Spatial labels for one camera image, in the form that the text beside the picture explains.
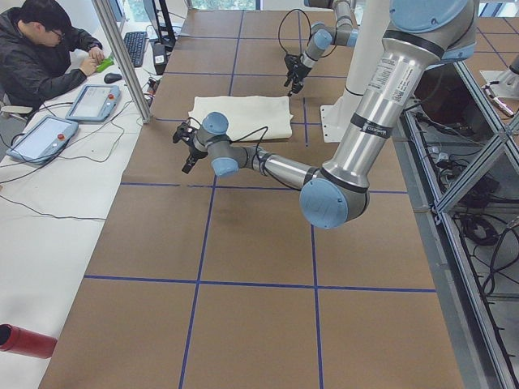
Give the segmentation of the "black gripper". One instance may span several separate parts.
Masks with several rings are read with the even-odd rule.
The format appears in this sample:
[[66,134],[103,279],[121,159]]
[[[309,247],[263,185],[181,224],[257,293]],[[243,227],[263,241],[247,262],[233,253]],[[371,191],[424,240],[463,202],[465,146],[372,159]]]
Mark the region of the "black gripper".
[[293,93],[300,93],[304,87],[304,79],[310,73],[311,68],[302,63],[301,57],[293,54],[286,54],[284,57],[287,68],[287,80],[284,86],[287,87],[287,96]]
[[185,164],[182,167],[182,172],[189,174],[198,160],[204,159],[208,156],[207,148],[197,139],[192,139],[189,142],[189,153]]

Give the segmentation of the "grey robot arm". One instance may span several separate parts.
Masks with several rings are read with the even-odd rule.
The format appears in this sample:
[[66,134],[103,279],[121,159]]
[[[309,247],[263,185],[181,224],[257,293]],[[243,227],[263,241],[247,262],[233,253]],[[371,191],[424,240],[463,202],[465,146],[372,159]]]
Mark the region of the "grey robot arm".
[[307,46],[288,54],[285,85],[302,90],[306,77],[332,48],[353,49],[341,95],[319,108],[319,137],[335,148],[311,166],[268,152],[263,141],[282,138],[283,123],[244,99],[204,97],[174,132],[189,149],[183,172],[208,158],[218,177],[251,169],[299,193],[307,221],[336,228],[361,216],[369,204],[368,174],[397,119],[430,67],[470,57],[475,48],[476,1],[370,1],[360,24],[351,1],[312,1],[330,10],[332,25],[311,25]]
[[356,45],[358,38],[358,29],[353,25],[355,1],[309,0],[305,1],[304,5],[332,10],[336,17],[336,23],[333,26],[327,26],[323,23],[312,24],[307,47],[299,54],[291,54],[281,43],[281,25],[292,11],[285,15],[278,28],[277,39],[280,47],[285,51],[284,62],[287,73],[284,86],[290,87],[287,96],[298,94],[302,90],[304,79],[330,45],[353,47]]

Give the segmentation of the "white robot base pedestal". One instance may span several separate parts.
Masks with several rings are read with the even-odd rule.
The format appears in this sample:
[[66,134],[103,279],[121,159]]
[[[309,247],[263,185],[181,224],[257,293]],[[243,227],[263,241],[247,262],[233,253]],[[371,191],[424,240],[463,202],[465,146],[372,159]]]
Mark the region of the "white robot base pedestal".
[[326,143],[342,140],[346,127],[358,107],[384,52],[382,36],[389,23],[389,1],[367,0],[363,7],[359,33],[345,81],[343,95],[334,105],[323,105],[321,124]]

